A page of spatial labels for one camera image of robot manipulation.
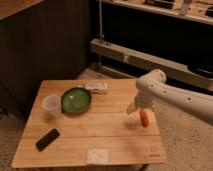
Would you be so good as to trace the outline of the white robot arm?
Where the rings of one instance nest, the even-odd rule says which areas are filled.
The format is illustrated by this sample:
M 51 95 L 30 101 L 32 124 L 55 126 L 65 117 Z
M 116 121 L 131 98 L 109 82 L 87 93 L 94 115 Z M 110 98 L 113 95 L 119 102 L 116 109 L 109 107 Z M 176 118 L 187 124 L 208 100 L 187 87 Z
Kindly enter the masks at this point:
M 127 107 L 131 114 L 139 108 L 153 105 L 154 99 L 166 101 L 191 113 L 194 117 L 213 125 L 213 95 L 206 95 L 166 84 L 166 74 L 154 69 L 136 80 L 137 93 Z

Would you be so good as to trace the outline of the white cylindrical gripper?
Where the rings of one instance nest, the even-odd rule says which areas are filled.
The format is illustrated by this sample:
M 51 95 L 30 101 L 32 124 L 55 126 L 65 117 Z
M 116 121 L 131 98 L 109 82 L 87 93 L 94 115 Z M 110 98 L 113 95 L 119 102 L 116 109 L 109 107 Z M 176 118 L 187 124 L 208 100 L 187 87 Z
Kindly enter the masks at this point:
M 150 92 L 149 89 L 139 89 L 136 93 L 134 102 L 131 102 L 126 112 L 127 114 L 131 114 L 137 110 L 137 108 L 152 108 L 154 103 L 154 96 Z

